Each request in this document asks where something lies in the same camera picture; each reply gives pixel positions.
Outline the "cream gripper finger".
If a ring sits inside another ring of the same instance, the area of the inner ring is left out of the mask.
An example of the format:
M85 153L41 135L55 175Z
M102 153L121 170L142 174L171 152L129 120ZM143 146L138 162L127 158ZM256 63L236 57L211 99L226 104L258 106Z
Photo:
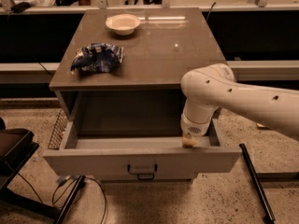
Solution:
M194 147L199 143L198 138L190 134L184 134L182 136L182 145L184 147Z

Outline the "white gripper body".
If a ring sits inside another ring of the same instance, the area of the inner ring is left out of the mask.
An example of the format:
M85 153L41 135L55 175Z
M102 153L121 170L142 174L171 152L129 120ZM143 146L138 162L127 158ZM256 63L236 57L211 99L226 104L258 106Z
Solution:
M209 128L210 122L211 117L199 121L192 121L185 114L182 114L180 127L184 134L204 136Z

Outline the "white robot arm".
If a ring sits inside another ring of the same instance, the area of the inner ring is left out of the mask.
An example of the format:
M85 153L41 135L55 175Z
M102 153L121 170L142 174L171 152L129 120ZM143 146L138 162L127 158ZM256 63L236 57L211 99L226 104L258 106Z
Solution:
M237 83L223 63L187 72L180 87L186 97L180 120L185 147L199 144L219 108L299 140L299 91Z

